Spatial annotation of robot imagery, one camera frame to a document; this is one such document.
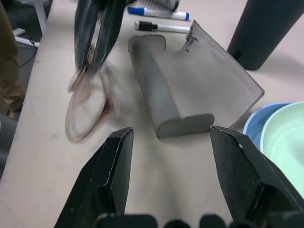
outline green plate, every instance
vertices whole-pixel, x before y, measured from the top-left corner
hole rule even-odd
[[[284,106],[269,117],[260,150],[304,198],[304,102]]]

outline beige table surface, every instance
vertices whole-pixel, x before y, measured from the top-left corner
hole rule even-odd
[[[180,11],[190,13],[227,48],[245,0],[182,0]],[[135,129],[126,213],[151,213],[161,226],[181,218],[197,227],[202,214],[212,212],[231,221],[219,186],[208,134],[157,140],[127,51],[139,16],[125,14],[109,61],[134,95],[137,108],[127,124],[108,116],[88,140],[72,144],[65,135],[71,94],[67,85],[75,70],[73,24],[76,4],[54,0],[37,53],[29,87],[0,184],[1,228],[52,228],[87,160],[111,131]],[[189,22],[147,19],[190,26]],[[168,50],[185,41],[183,34],[163,34]],[[300,18],[270,58],[249,72],[265,89],[257,108],[276,101],[304,100],[304,18]]]

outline brown pants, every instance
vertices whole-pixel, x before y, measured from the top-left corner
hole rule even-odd
[[[19,82],[18,50],[13,30],[0,1],[0,112],[20,109],[24,91]]]

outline floor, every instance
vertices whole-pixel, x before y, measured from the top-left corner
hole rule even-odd
[[[44,7],[48,16],[52,0]],[[21,28],[26,31],[21,37],[40,42],[42,33],[35,8],[31,5],[13,2],[5,8],[13,29]],[[29,84],[30,74],[34,65],[37,49],[25,44],[17,43],[19,54],[19,78],[22,87],[26,90]]]

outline blue bowl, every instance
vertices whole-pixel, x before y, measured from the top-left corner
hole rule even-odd
[[[254,145],[260,149],[260,139],[264,124],[268,118],[278,109],[290,104],[291,102],[278,102],[263,106],[258,109],[246,121],[243,134],[247,135]]]

